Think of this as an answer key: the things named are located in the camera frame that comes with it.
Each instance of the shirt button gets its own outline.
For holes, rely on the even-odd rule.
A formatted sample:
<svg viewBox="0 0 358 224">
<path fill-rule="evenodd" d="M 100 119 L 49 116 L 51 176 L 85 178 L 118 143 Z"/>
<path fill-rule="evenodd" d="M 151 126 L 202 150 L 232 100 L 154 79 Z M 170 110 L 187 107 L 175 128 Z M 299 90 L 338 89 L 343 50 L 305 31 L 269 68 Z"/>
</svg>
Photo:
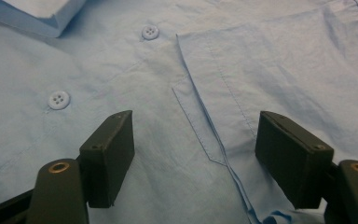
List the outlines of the shirt button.
<svg viewBox="0 0 358 224">
<path fill-rule="evenodd" d="M 66 91 L 55 91 L 48 98 L 48 105 L 51 109 L 61 110 L 66 108 L 71 101 L 71 97 Z"/>
<path fill-rule="evenodd" d="M 153 40 L 158 37 L 158 33 L 157 26 L 147 25 L 142 31 L 142 37 L 146 40 Z"/>
</svg>

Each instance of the light blue shirt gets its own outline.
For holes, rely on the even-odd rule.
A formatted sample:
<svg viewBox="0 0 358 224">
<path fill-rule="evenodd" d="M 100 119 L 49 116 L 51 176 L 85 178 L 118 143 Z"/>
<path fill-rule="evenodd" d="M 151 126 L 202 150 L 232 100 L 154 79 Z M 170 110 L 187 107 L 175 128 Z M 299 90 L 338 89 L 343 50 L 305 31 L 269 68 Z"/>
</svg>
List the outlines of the light blue shirt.
<svg viewBox="0 0 358 224">
<path fill-rule="evenodd" d="M 54 91 L 65 109 L 48 107 Z M 134 160 L 90 223 L 323 223 L 255 159 L 258 114 L 358 160 L 358 1 L 96 0 L 60 38 L 0 24 L 0 203 L 129 109 Z"/>
<path fill-rule="evenodd" d="M 57 37 L 86 0 L 0 0 L 0 22 L 27 32 Z"/>
</svg>

